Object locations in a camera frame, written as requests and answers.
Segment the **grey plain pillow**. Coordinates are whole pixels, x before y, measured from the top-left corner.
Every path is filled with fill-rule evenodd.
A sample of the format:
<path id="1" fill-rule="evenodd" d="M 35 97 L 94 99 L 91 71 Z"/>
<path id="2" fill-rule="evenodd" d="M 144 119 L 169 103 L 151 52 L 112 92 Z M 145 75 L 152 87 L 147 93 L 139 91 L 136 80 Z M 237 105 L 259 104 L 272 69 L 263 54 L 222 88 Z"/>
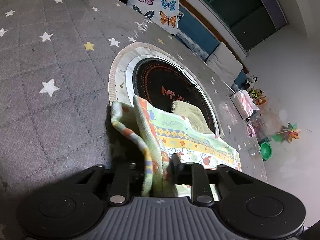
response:
<path id="1" fill-rule="evenodd" d="M 209 55 L 206 64 L 229 87 L 233 85 L 234 80 L 243 70 L 240 61 L 236 59 L 223 42 Z"/>

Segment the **panda plush toy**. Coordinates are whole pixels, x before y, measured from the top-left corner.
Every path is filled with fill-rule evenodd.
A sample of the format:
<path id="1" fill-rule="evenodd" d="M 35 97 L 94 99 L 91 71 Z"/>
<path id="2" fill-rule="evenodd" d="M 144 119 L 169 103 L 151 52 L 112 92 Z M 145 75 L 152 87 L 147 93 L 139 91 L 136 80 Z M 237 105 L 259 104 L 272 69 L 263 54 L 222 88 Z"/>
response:
<path id="1" fill-rule="evenodd" d="M 251 90 L 254 88 L 254 84 L 257 81 L 257 77 L 255 75 L 249 76 L 245 82 L 241 84 L 242 88 L 245 90 Z"/>

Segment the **orange fox plush toy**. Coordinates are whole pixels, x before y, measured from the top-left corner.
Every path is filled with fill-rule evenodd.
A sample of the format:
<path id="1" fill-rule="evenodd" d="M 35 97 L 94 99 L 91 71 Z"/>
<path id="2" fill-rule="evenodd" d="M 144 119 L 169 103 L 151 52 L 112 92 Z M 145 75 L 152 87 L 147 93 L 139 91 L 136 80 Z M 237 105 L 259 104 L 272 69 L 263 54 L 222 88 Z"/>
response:
<path id="1" fill-rule="evenodd" d="M 266 97 L 265 96 L 260 96 L 255 98 L 254 103 L 258 106 L 258 105 L 262 105 L 264 103 L 267 103 Z"/>

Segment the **round induction cooker inset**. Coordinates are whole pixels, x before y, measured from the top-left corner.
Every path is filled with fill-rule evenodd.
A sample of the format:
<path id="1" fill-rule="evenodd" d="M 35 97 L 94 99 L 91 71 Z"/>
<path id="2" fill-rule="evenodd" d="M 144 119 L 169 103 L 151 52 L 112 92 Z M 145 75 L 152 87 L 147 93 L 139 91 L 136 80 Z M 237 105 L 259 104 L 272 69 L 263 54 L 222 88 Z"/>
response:
<path id="1" fill-rule="evenodd" d="M 133 43 L 111 63 L 109 101 L 132 106 L 135 95 L 164 111 L 170 111 L 174 101 L 192 104 L 201 110 L 209 129 L 223 137 L 218 112 L 204 85 L 182 61 L 157 46 Z"/>

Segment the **green plastic bowl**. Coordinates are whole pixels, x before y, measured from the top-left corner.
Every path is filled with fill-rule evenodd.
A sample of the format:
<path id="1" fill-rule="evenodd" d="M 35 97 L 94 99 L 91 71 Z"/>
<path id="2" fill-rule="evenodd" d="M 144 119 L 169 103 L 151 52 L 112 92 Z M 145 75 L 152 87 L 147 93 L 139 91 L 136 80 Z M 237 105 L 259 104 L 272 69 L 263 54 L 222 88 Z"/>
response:
<path id="1" fill-rule="evenodd" d="M 272 147 L 268 142 L 260 144 L 260 154 L 263 161 L 267 161 L 272 157 Z"/>

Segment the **grey star tablecloth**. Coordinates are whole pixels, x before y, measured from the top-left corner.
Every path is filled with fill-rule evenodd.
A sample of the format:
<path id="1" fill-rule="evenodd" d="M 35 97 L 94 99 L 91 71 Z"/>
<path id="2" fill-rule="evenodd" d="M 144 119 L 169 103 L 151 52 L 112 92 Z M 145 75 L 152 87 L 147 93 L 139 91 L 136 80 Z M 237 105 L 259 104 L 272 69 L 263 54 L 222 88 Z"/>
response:
<path id="1" fill-rule="evenodd" d="M 157 46 L 188 68 L 242 171 L 267 180 L 231 90 L 161 27 L 118 0 L 1 0 L 1 239 L 23 239 L 15 212 L 31 190 L 111 164 L 120 142 L 110 123 L 109 73 L 133 42 Z"/>

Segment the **pink tissue pack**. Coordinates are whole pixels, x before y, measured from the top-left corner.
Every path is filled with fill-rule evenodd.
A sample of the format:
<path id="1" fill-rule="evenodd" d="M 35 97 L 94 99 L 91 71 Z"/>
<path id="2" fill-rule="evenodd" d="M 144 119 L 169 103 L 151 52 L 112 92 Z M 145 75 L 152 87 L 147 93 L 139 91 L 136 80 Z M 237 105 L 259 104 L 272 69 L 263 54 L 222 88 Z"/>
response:
<path id="1" fill-rule="evenodd" d="M 254 111 L 259 110 L 246 90 L 239 90 L 230 98 L 243 119 L 249 118 Z"/>

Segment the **colourful pinwheel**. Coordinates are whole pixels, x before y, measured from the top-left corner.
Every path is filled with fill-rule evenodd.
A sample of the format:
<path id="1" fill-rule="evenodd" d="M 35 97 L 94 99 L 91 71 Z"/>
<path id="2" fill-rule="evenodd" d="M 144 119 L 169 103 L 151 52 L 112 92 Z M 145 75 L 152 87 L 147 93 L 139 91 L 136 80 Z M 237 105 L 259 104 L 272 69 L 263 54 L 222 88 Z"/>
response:
<path id="1" fill-rule="evenodd" d="M 300 130 L 298 129 L 297 123 L 288 123 L 287 126 L 282 126 L 281 131 L 274 133 L 271 135 L 271 138 L 275 142 L 289 142 L 291 143 L 293 140 L 300 139 L 299 136 Z"/>

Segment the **butterfly print pillow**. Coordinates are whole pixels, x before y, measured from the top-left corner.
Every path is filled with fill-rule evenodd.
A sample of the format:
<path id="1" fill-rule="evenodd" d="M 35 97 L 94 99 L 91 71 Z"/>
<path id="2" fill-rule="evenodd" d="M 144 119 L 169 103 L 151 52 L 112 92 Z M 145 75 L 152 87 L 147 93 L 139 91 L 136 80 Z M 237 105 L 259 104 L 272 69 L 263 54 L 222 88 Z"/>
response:
<path id="1" fill-rule="evenodd" d="M 128 0 L 127 5 L 176 36 L 179 21 L 179 0 Z"/>

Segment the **yellow bear plush toy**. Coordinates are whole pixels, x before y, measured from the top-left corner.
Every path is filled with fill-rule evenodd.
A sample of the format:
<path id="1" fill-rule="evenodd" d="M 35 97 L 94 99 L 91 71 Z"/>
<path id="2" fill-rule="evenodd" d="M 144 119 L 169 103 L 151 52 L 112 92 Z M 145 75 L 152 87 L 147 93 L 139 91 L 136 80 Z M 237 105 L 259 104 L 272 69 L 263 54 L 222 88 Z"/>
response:
<path id="1" fill-rule="evenodd" d="M 264 94 L 264 91 L 262 91 L 261 89 L 252 89 L 249 91 L 250 97 L 255 99 L 262 97 L 263 94 Z"/>

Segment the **dark window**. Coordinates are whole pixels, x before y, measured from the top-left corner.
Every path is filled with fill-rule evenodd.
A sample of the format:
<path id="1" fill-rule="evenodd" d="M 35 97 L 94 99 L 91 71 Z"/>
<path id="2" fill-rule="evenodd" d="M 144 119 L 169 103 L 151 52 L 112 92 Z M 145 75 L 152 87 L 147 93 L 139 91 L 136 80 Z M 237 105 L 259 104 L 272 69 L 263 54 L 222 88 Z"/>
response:
<path id="1" fill-rule="evenodd" d="M 287 25 L 277 0 L 201 0 L 248 52 Z"/>

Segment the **pink hair scrunchie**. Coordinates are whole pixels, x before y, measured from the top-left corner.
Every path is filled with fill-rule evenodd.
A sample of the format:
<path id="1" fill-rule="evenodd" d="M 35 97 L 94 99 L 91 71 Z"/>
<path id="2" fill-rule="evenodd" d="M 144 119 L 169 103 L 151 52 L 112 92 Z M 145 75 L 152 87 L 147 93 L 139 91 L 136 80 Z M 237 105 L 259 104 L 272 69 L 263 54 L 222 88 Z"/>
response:
<path id="1" fill-rule="evenodd" d="M 255 137 L 255 130 L 251 123 L 246 124 L 246 132 L 249 138 Z"/>

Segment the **clear plastic storage box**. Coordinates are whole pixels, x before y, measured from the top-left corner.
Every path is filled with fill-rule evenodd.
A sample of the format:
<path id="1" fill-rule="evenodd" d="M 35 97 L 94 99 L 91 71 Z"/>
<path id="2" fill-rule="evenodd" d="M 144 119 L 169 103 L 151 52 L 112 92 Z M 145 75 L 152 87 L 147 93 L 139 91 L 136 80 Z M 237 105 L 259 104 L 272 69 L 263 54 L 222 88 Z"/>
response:
<path id="1" fill-rule="evenodd" d="M 267 129 L 267 126 L 263 117 L 260 114 L 252 116 L 250 118 L 250 122 L 255 131 L 255 136 L 257 137 L 258 143 L 262 144 L 263 142 L 269 142 L 270 133 Z"/>

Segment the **blue sofa bench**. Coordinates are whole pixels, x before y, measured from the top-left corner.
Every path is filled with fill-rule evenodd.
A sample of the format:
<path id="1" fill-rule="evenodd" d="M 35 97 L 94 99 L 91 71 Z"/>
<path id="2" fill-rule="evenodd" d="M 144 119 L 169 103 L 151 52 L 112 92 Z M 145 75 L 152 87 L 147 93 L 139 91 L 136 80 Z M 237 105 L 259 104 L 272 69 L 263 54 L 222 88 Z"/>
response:
<path id="1" fill-rule="evenodd" d="M 191 12 L 193 7 L 189 3 L 184 0 L 179 0 L 179 3 L 178 31 L 175 36 L 178 41 L 193 51 L 204 62 L 206 62 L 209 55 L 217 46 L 223 42 L 236 59 L 240 61 L 233 49 L 223 40 L 223 37 L 212 25 L 210 23 L 203 23 L 195 13 Z M 231 89 L 234 91 L 243 90 L 241 84 L 245 80 L 246 74 L 242 70 L 234 80 Z"/>

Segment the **green patterned child garment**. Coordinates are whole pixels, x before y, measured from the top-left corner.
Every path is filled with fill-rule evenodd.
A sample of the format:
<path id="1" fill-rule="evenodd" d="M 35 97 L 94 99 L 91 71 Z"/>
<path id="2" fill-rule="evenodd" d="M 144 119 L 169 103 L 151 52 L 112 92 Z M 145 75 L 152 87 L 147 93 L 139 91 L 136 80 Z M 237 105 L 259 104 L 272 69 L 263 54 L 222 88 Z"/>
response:
<path id="1" fill-rule="evenodd" d="M 223 164 L 241 170 L 239 153 L 220 137 L 198 132 L 186 116 L 165 112 L 136 95 L 132 106 L 112 102 L 111 124 L 144 155 L 143 197 L 191 195 L 190 186 L 172 180 L 173 154 L 183 163 L 198 163 L 205 169 Z"/>

